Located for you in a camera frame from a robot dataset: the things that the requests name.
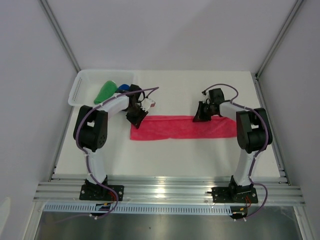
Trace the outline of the blue towel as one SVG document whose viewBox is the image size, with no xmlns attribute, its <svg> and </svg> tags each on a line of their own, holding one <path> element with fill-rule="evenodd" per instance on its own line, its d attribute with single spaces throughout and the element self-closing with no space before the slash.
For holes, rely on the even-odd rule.
<svg viewBox="0 0 320 240">
<path fill-rule="evenodd" d="M 125 93 L 128 92 L 130 90 L 130 86 L 128 84 L 122 84 L 118 87 L 117 89 L 117 93 Z"/>
</svg>

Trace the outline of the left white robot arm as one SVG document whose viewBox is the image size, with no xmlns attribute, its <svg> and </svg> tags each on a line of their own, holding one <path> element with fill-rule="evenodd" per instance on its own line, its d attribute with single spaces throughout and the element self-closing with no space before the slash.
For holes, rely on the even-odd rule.
<svg viewBox="0 0 320 240">
<path fill-rule="evenodd" d="M 93 184 L 90 192 L 97 200 L 105 199 L 109 193 L 105 183 L 107 173 L 104 157 L 100 151 L 107 142 L 109 119 L 120 112 L 126 112 L 126 119 L 139 129 L 149 109 L 155 104 L 144 89 L 132 84 L 128 90 L 114 91 L 111 96 L 95 106 L 80 107 L 73 138 L 78 149 L 84 153 L 86 180 Z"/>
</svg>

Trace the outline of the pink towel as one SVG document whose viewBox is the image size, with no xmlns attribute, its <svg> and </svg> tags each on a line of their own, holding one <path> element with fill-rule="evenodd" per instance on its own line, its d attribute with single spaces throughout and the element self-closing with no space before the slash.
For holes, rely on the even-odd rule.
<svg viewBox="0 0 320 240">
<path fill-rule="evenodd" d="M 139 128 L 130 129 L 132 141 L 180 139 L 227 139 L 237 136 L 236 122 L 213 116 L 210 121 L 193 122 L 188 115 L 146 116 Z"/>
</svg>

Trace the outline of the green towel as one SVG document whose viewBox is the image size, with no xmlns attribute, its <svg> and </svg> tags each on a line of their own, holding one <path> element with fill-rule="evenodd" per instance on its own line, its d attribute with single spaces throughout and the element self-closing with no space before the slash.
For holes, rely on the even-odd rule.
<svg viewBox="0 0 320 240">
<path fill-rule="evenodd" d="M 97 94 L 96 98 L 94 99 L 93 103 L 95 105 L 101 104 L 105 100 L 111 98 L 114 93 L 117 91 L 118 86 L 114 81 L 107 81 L 101 87 L 99 93 Z"/>
</svg>

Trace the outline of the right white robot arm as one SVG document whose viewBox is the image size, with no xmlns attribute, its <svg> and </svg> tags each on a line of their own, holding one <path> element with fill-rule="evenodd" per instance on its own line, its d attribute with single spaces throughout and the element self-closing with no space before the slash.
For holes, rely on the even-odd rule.
<svg viewBox="0 0 320 240">
<path fill-rule="evenodd" d="M 236 138 L 241 148 L 238 165 L 231 176 L 228 196 L 234 202 L 246 197 L 254 183 L 251 175 L 257 156 L 273 141 L 266 110 L 250 108 L 226 100 L 221 88 L 209 87 L 202 91 L 204 100 L 198 102 L 193 122 L 209 122 L 213 116 L 225 117 L 236 123 Z"/>
</svg>

